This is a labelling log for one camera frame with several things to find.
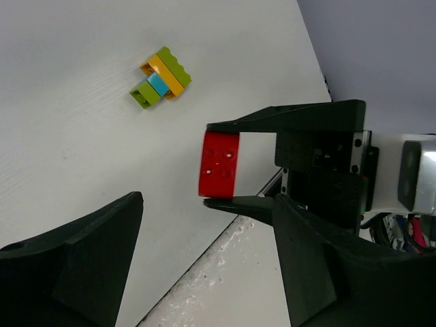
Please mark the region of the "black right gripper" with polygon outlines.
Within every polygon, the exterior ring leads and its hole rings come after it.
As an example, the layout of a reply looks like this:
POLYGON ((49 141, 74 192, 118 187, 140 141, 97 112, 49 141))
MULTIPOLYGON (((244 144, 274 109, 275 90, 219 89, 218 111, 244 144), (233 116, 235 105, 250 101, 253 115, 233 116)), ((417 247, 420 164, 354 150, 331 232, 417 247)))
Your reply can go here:
POLYGON ((283 199, 282 193, 314 215, 359 233, 362 216, 372 206, 379 156, 371 131, 363 131, 365 110, 364 101, 349 99, 269 106, 233 121, 209 123, 208 131, 223 133, 279 132, 279 171, 262 190, 266 197, 206 198, 203 204, 272 225, 273 205, 283 199))

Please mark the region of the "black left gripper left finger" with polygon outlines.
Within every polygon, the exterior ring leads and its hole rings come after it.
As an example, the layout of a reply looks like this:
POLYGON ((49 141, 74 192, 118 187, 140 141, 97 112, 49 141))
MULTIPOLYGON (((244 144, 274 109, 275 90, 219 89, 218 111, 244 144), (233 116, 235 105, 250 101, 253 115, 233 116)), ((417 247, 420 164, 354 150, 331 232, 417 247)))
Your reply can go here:
POLYGON ((131 192, 1 248, 1 325, 114 326, 143 208, 131 192))

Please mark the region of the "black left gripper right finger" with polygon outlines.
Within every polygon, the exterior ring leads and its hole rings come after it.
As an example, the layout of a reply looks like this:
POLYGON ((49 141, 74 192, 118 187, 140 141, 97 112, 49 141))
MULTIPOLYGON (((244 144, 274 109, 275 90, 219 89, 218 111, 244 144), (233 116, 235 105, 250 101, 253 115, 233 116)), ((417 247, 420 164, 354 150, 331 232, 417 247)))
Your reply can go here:
POLYGON ((434 254, 376 245, 282 195, 272 213, 291 325, 435 325, 434 254))

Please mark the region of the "red flower lego brick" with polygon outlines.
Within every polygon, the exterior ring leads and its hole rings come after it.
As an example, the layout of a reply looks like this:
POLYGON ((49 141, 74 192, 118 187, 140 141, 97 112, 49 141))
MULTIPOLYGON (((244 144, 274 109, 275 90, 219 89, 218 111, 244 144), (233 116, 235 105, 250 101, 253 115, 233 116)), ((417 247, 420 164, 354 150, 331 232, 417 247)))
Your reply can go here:
POLYGON ((236 182, 239 133, 206 131, 202 148, 198 195, 232 198, 236 182))

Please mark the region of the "green blue yellow lego stack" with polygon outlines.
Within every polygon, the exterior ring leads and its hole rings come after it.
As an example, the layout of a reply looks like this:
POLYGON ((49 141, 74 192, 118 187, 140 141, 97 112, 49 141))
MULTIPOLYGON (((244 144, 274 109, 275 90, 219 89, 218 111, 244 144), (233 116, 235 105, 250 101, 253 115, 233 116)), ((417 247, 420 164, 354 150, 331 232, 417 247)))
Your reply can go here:
POLYGON ((191 76, 167 46, 159 49, 141 66, 144 79, 129 94, 147 109, 163 98, 176 99, 191 84, 191 76))

